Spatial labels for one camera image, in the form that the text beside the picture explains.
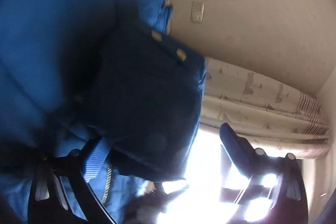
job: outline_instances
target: beige wall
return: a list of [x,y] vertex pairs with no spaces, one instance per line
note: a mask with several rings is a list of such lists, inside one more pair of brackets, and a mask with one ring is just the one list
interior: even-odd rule
[[[315,186],[313,202],[318,210],[318,208],[322,209],[321,206],[324,206],[336,188],[336,68],[316,97],[322,104],[323,113],[330,120],[329,134],[332,137],[329,154],[325,159],[319,161],[320,171],[316,172],[316,179],[320,182]],[[327,194],[321,199],[319,195],[322,193]]]
[[303,160],[302,176],[305,182],[309,206],[309,223],[321,213],[330,198],[330,157],[318,160]]
[[171,35],[190,47],[315,95],[336,65],[336,0],[171,0]]

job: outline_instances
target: sunlight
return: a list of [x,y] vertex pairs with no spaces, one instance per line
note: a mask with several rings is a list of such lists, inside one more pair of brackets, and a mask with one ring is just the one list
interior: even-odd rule
[[[158,216],[158,224],[201,222],[223,224],[230,220],[238,205],[219,202],[222,183],[220,145],[218,136],[199,130],[185,173],[190,188],[168,205],[167,213]],[[244,186],[247,178],[240,175],[236,167],[232,166],[229,178]],[[181,189],[184,185],[185,181],[163,183],[167,193]]]
[[276,174],[268,174],[265,175],[262,179],[261,184],[264,187],[272,188],[277,184],[277,175]]
[[246,210],[245,220],[247,222],[253,222],[264,218],[268,213],[271,203],[272,200],[268,198],[251,200],[250,205]]

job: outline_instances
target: patterned curtain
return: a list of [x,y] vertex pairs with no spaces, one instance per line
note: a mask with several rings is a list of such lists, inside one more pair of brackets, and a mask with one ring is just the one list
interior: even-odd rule
[[298,159],[316,159],[329,150],[329,122],[315,98],[209,58],[201,128],[219,128],[224,122],[270,156],[291,152]]

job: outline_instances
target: light switch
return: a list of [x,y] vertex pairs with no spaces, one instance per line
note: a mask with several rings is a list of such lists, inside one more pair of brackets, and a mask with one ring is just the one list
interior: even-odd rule
[[193,1],[191,9],[191,22],[202,23],[204,12],[204,2]]

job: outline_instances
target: bright window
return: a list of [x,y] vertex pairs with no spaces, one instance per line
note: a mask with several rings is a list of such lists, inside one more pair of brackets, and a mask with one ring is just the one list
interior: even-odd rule
[[[224,224],[236,212],[238,205],[219,201],[222,187],[221,147],[218,136],[199,130],[185,174],[190,188],[168,205],[167,213],[160,214],[158,224],[211,223]],[[225,187],[242,189],[247,178],[232,165]],[[185,184],[167,182],[165,191],[172,192]]]

